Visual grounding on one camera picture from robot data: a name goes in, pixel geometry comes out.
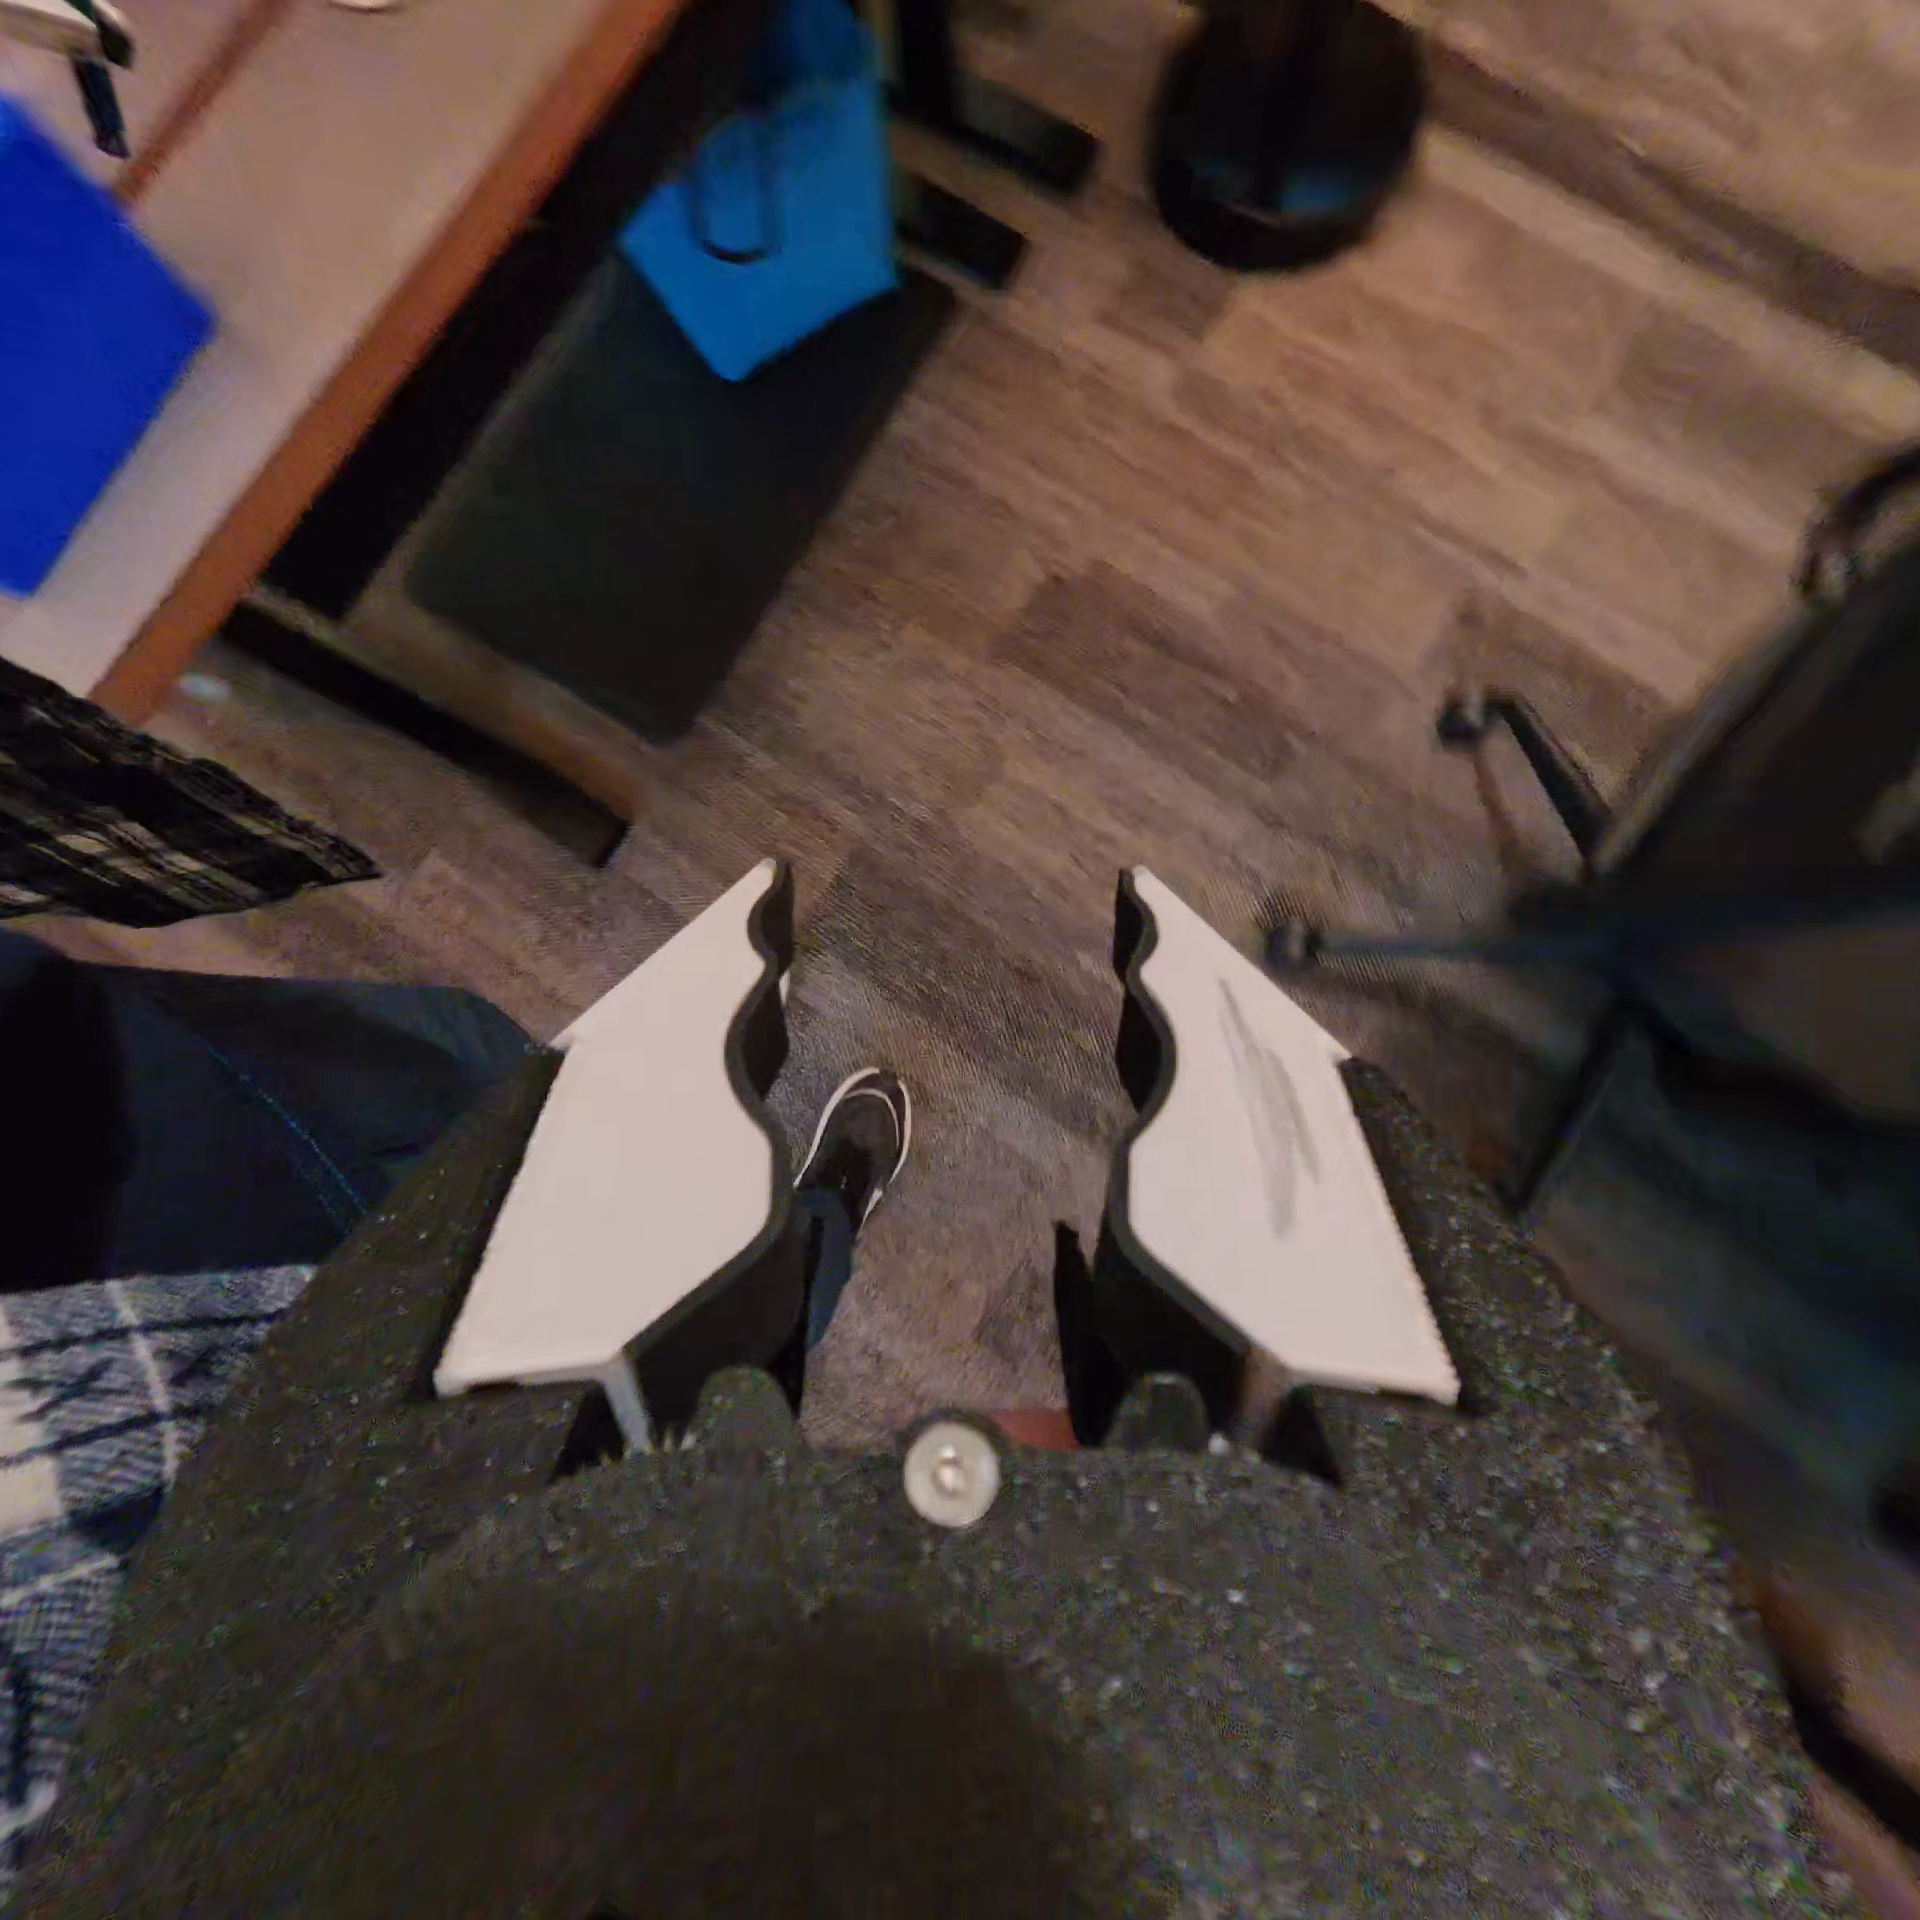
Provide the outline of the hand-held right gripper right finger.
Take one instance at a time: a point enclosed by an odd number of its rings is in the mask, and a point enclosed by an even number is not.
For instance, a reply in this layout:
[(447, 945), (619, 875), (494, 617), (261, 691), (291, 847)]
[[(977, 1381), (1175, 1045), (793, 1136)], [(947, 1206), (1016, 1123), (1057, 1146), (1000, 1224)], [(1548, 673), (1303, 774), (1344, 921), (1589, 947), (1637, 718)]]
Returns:
[(1115, 875), (1112, 966), (1129, 1113), (1093, 1249), (1062, 1227), (1054, 1260), (1073, 1438), (1106, 1442), (1149, 1378), (1231, 1431), (1257, 1358), (1288, 1390), (1460, 1412), (1352, 1051), (1145, 867)]

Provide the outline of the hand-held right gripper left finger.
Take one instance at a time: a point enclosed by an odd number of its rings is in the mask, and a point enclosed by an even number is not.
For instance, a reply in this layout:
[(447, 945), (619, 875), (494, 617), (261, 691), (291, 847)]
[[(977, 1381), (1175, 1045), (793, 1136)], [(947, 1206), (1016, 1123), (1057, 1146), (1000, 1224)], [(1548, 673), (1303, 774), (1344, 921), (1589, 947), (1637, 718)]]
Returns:
[(708, 1370), (752, 1362), (781, 1271), (787, 861), (758, 861), (598, 995), (553, 1071), (435, 1360), (440, 1400), (586, 1385), (623, 1442), (689, 1422)]

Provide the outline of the black sneaker white stripe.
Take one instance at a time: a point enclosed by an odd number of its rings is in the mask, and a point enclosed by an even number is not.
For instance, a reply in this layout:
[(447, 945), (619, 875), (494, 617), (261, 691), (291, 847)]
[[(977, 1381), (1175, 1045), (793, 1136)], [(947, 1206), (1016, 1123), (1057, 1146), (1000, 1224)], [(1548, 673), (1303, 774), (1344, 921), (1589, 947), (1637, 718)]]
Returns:
[(795, 1176), (795, 1194), (821, 1197), (857, 1236), (906, 1165), (914, 1106), (892, 1067), (856, 1067), (829, 1096)]

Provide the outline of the person's leg in jeans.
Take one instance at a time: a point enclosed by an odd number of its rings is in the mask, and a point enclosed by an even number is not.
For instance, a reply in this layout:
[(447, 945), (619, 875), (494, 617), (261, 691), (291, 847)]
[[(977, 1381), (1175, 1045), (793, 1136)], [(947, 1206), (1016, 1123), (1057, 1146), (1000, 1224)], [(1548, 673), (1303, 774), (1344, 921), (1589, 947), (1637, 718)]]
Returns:
[(471, 992), (2, 937), (5, 1294), (316, 1264), (533, 1051)]

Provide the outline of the black table foot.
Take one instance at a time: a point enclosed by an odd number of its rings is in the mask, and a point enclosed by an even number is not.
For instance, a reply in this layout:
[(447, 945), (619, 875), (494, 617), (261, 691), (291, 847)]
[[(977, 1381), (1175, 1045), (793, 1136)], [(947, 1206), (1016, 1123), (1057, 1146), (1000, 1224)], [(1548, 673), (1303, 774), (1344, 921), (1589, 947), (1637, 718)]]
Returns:
[(592, 768), (492, 691), (454, 691), (446, 678), (271, 586), (249, 588), (217, 635), (235, 656), (469, 778), (587, 867), (606, 869), (622, 852), (631, 782)]

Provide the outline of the office chair with black base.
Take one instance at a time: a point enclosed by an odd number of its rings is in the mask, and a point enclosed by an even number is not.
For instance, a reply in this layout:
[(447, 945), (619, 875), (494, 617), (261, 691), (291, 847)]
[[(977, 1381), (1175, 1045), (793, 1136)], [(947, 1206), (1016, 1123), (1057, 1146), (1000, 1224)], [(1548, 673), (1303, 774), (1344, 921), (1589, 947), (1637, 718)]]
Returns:
[(1262, 962), (1544, 974), (1585, 1028), (1502, 1199), (1539, 1229), (1742, 1500), (1915, 1571), (1915, 443), (1815, 510), (1796, 607), (1615, 800), (1499, 683), (1577, 854), (1478, 923), (1276, 921)]

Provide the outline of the dark grey floor mat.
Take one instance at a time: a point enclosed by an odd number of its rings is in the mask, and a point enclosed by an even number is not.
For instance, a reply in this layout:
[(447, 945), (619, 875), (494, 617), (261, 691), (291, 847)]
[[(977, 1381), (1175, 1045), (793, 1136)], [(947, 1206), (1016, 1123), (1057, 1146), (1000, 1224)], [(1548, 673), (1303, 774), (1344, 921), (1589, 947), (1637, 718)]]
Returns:
[(421, 520), (405, 595), (643, 741), (683, 738), (953, 309), (906, 266), (728, 381), (609, 254)]

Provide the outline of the empty blue plastic bin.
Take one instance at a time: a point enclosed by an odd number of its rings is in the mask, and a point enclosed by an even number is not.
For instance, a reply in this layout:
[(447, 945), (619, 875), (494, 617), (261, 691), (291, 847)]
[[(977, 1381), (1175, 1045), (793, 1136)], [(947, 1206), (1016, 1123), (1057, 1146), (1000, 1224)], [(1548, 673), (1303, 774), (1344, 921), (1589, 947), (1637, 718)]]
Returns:
[(3, 97), (3, 595), (50, 577), (215, 324), (119, 203)]

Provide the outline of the black floor stand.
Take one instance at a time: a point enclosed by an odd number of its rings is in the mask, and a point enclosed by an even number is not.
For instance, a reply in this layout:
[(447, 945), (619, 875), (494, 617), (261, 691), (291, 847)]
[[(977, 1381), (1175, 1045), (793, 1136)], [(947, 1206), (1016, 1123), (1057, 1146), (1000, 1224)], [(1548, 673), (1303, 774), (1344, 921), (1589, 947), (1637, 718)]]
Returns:
[(1316, 270), (1379, 223), (1425, 107), (1421, 37), (1379, 3), (1194, 3), (1148, 112), (1153, 211), (1231, 274)]

